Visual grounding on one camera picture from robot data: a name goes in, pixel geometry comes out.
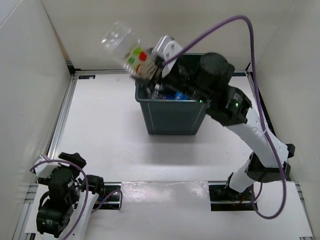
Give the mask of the clear bottle light blue label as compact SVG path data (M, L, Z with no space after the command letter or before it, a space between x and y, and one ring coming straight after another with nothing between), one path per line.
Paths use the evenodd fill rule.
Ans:
M182 92L176 92L174 95L174 99L179 101L188 101L190 100L190 97Z

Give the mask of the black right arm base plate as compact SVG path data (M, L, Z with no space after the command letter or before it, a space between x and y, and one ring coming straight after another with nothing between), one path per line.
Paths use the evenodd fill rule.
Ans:
M251 187L238 193L226 189L225 184L210 184L208 192L212 212L254 211Z

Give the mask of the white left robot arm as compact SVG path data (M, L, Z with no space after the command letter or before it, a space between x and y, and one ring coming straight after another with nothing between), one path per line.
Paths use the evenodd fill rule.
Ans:
M40 155L31 172L48 187L40 200L36 228L42 240L83 240L95 202L105 195L104 179L87 175L79 153Z

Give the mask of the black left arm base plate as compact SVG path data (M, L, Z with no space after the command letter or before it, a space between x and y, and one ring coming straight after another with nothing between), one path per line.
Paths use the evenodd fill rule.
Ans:
M122 185L112 183L104 185L104 195L98 198L94 208L99 210L120 210L123 204Z

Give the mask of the clear bottle apple label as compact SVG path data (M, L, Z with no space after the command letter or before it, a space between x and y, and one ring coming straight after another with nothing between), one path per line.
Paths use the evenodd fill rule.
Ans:
M155 57L142 45L130 27L116 22L101 44L114 60L132 75L151 80L157 72Z

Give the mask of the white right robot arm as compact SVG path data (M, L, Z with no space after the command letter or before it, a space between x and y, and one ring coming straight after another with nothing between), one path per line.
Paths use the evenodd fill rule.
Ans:
M168 55L152 53L157 71L147 87L157 85L183 93L206 106L213 120L240 137L252 150L248 161L230 174L223 193L230 200L238 199L254 183L286 181L291 167L287 160L294 155L293 144L284 144L269 129L261 105L254 109L249 97L229 84L235 68L222 55L202 55L195 70L180 56L172 66L165 63Z

